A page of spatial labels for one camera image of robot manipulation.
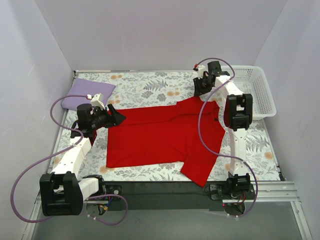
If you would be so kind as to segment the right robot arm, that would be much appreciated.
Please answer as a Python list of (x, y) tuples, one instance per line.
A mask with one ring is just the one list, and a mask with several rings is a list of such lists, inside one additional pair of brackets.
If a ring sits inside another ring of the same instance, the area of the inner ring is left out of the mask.
[(197, 63), (193, 70), (197, 72), (197, 77), (193, 79), (195, 96), (209, 93), (215, 87), (224, 98), (223, 123), (230, 139), (230, 169), (226, 187), (217, 189), (216, 192), (220, 196), (225, 194), (237, 199), (237, 204), (243, 203), (251, 186), (249, 169), (245, 162), (246, 137), (253, 121), (253, 96), (243, 93), (233, 83), (234, 76), (223, 71), (218, 60), (209, 62), (207, 66)]

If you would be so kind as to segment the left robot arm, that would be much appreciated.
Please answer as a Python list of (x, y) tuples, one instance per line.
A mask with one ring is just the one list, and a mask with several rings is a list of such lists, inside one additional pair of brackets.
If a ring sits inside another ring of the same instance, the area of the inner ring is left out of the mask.
[(50, 173), (39, 180), (42, 213), (46, 217), (77, 216), (89, 197), (101, 200), (106, 196), (103, 177), (98, 174), (79, 178), (79, 171), (91, 150), (100, 128), (119, 126), (126, 117), (112, 104), (94, 106), (84, 103), (77, 107), (78, 119), (72, 124), (70, 149)]

